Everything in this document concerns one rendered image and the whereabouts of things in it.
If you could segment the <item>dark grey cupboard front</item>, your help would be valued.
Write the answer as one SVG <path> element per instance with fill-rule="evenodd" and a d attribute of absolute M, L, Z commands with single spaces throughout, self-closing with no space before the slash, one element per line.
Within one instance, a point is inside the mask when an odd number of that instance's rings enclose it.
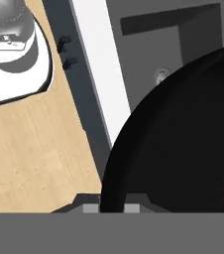
<path fill-rule="evenodd" d="M 91 154 L 100 178 L 103 178 L 111 151 L 111 142 L 102 113 L 87 53 L 73 7 L 73 0 L 43 0 L 52 32 L 58 44 L 63 35 L 71 42 L 59 54 L 61 65 L 67 58 L 76 57 L 78 63 L 64 70 L 73 100 L 86 133 Z"/>

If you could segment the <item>black bowl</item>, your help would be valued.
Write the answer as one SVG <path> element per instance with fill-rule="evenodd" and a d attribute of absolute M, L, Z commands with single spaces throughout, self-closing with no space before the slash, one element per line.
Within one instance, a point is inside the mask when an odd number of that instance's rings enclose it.
<path fill-rule="evenodd" d="M 145 193 L 170 212 L 224 212 L 224 48 L 167 77 L 136 107 L 114 143 L 100 209 Z"/>

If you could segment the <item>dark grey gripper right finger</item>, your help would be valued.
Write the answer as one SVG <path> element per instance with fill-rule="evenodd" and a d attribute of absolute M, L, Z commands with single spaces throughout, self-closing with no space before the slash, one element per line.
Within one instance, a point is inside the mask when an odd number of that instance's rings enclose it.
<path fill-rule="evenodd" d="M 167 211 L 152 204 L 145 193 L 129 193 L 124 204 L 125 213 L 167 213 Z"/>

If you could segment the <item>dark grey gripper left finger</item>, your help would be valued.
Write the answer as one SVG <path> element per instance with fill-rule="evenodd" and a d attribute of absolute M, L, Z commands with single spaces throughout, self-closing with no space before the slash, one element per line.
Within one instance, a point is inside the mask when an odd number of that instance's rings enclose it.
<path fill-rule="evenodd" d="M 66 213 L 84 204 L 98 204 L 100 195 L 97 193 L 78 193 L 72 203 L 54 210 L 54 213 Z"/>

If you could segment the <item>white and black rounded object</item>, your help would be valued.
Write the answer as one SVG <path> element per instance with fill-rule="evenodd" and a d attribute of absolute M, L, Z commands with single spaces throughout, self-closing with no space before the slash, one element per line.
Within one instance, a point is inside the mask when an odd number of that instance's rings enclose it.
<path fill-rule="evenodd" d="M 0 105 L 47 91 L 53 74 L 49 41 L 25 0 L 0 0 Z"/>

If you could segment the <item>grey sink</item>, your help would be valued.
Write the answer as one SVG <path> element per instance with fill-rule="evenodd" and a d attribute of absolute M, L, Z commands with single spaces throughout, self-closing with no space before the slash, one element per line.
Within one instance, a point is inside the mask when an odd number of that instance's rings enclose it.
<path fill-rule="evenodd" d="M 224 0 L 106 0 L 131 109 L 170 73 L 224 47 Z"/>

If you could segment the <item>silver sink drain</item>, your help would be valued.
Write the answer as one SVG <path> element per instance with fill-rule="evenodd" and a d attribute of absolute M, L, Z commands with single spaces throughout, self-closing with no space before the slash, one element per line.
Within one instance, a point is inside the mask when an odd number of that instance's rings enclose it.
<path fill-rule="evenodd" d="M 160 84 L 170 75 L 170 70 L 166 67 L 161 67 L 156 71 L 155 79 L 156 84 Z"/>

